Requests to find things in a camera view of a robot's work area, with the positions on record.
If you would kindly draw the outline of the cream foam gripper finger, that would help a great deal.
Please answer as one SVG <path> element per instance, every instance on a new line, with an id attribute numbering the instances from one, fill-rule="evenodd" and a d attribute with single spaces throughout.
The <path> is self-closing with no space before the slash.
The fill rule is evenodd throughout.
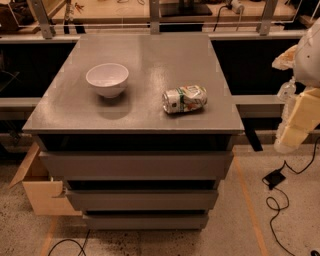
<path id="1" fill-rule="evenodd" d="M 297 49 L 297 46 L 294 45 L 289 49 L 287 49 L 282 54 L 280 54 L 278 57 L 276 57 L 272 62 L 272 67 L 279 70 L 292 69 L 294 64 L 296 49 Z"/>
<path id="2" fill-rule="evenodd" d="M 293 152 L 319 124 L 320 89 L 308 87 L 286 102 L 276 132 L 275 150 L 283 154 Z"/>

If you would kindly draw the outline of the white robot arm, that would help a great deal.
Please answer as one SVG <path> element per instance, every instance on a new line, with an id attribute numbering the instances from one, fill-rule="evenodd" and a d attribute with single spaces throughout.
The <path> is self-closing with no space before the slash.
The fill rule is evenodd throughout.
<path id="1" fill-rule="evenodd" d="M 274 148 L 289 153 L 299 148 L 320 124 L 320 18 L 307 30 L 297 45 L 272 63 L 276 69 L 293 69 L 293 77 L 278 93 L 285 103 Z"/>

